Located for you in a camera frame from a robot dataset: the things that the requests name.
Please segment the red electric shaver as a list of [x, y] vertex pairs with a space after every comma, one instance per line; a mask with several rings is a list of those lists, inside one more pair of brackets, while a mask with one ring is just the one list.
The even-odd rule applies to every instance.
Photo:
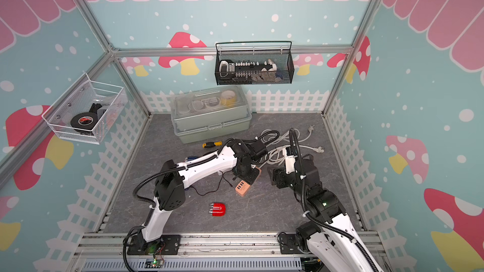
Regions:
[[209, 213], [213, 217], [222, 217], [226, 214], [226, 206], [223, 203], [212, 203], [209, 207]]

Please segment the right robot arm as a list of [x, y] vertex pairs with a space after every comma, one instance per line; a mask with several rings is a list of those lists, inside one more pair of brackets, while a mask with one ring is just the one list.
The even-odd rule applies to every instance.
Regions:
[[323, 187], [310, 156], [304, 156], [296, 130], [289, 130], [290, 164], [271, 171], [273, 185], [290, 188], [308, 222], [297, 228], [296, 247], [316, 256], [328, 271], [383, 271], [355, 230], [338, 197]]

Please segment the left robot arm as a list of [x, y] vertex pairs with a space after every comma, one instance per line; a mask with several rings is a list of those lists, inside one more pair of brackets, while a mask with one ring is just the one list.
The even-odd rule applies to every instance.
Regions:
[[142, 225], [133, 227], [123, 240], [123, 257], [134, 254], [160, 254], [166, 245], [162, 236], [171, 212], [181, 207], [185, 190], [214, 173], [233, 173], [240, 179], [236, 191], [242, 192], [253, 185], [261, 169], [257, 167], [267, 155], [267, 146], [280, 137], [277, 130], [270, 130], [252, 140], [229, 138], [214, 152], [191, 161], [174, 163], [166, 161], [160, 172], [138, 184], [132, 196], [149, 204], [149, 213]]

